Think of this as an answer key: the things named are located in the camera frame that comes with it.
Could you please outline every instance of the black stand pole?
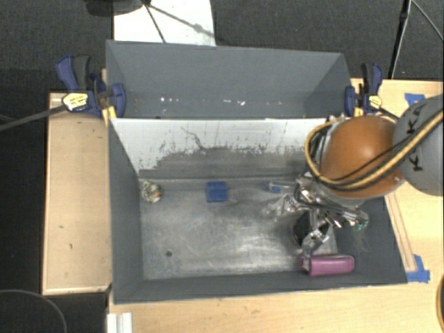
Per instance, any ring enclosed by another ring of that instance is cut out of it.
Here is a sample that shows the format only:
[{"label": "black stand pole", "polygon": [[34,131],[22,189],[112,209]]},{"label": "black stand pole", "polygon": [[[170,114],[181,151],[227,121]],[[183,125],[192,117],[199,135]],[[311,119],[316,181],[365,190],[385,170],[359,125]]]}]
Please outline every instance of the black stand pole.
[{"label": "black stand pole", "polygon": [[404,37],[405,28],[407,27],[407,20],[410,14],[411,0],[404,0],[400,14],[400,23],[398,25],[398,33],[396,34],[395,46],[391,57],[390,69],[388,71],[388,78],[393,79],[395,75],[396,64],[400,54],[402,38]]}]

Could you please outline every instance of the blue cube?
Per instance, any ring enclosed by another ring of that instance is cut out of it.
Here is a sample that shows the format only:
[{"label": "blue cube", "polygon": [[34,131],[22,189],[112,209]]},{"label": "blue cube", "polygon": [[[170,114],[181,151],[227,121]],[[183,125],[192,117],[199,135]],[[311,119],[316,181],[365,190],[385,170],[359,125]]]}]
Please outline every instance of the blue cube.
[{"label": "blue cube", "polygon": [[205,188],[208,203],[223,202],[228,198],[227,185],[224,181],[209,181]]}]

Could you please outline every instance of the pink object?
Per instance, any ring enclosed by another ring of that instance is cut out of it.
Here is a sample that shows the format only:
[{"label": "pink object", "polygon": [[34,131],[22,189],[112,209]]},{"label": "pink object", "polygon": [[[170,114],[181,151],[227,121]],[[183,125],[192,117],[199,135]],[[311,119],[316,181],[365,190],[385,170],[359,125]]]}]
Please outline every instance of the pink object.
[{"label": "pink object", "polygon": [[308,271],[310,276],[346,274],[355,268],[355,260],[350,255],[328,254],[298,258],[298,269]]}]

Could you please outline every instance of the white paper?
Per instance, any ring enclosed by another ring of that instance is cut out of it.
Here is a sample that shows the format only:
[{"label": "white paper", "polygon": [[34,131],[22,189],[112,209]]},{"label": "white paper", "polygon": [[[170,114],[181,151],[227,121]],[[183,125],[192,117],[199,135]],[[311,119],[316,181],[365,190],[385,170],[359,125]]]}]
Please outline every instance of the white paper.
[{"label": "white paper", "polygon": [[114,39],[216,45],[210,0],[152,0],[149,10],[115,15]]}]

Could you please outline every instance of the bin floor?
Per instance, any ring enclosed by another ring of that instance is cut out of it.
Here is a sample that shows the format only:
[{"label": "bin floor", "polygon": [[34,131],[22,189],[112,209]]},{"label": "bin floor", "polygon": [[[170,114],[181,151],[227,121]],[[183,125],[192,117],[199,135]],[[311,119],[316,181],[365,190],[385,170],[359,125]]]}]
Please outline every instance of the bin floor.
[{"label": "bin floor", "polygon": [[[225,180],[228,200],[208,203],[202,179],[156,181],[162,199],[140,201],[145,280],[296,269],[296,217],[282,215],[283,194],[258,180]],[[329,235],[319,253],[337,251]]]}]

